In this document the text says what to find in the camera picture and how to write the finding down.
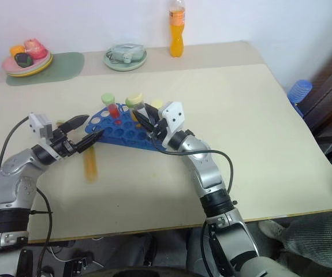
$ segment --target pink plate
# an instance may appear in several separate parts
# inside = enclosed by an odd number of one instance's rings
[[[12,57],[7,57],[2,64],[2,68],[11,74],[21,73],[26,70],[36,69],[38,68],[43,62],[45,62],[47,59],[50,59],[50,52],[47,51],[47,54],[42,59],[34,59],[33,65],[28,66],[26,68],[22,68],[17,64],[17,62]]]

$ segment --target green plate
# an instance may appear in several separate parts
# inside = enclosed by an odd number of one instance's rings
[[[115,71],[131,71],[134,69],[139,68],[140,66],[142,66],[145,61],[147,60],[147,52],[144,52],[144,56],[143,58],[139,61],[139,62],[131,62],[131,63],[113,63],[108,57],[107,54],[110,52],[110,50],[108,50],[104,57],[103,57],[103,62],[106,64],[106,66],[108,66],[110,69],[113,69]]]

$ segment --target red liquid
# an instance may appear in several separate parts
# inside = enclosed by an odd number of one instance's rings
[[[108,106],[108,111],[109,111],[109,114],[110,116],[113,118],[113,119],[116,119],[116,118],[119,118],[120,117],[120,112],[118,111],[118,108],[117,108],[117,105],[116,104],[111,104]],[[116,120],[114,121],[114,123],[116,125],[120,125],[122,124],[121,120]]]

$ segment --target white table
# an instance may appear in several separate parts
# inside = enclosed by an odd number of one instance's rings
[[[142,92],[146,101],[181,101],[185,128],[234,164],[233,200],[245,220],[332,209],[332,167],[288,102],[259,54],[244,42],[192,46],[182,58],[148,50],[134,72],[118,73],[86,53],[80,76],[10,87],[0,75],[0,150],[10,129],[29,112],[53,121],[103,108],[101,94],[118,102]],[[78,140],[83,128],[70,136]],[[12,137],[5,158],[37,143],[27,124]],[[52,238],[138,232],[201,224],[204,213],[182,161],[136,148],[97,143],[98,181],[85,180],[83,157],[57,162],[39,179],[52,206]],[[215,156],[225,182],[229,168]],[[45,209],[36,196],[35,209]],[[47,216],[30,216],[30,240],[44,239]]]

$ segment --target blue bottle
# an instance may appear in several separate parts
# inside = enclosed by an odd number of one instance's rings
[[[297,104],[300,103],[309,94],[312,88],[313,86],[311,82],[307,80],[298,80],[288,92],[289,101],[301,117],[303,117],[303,114],[297,107]]]

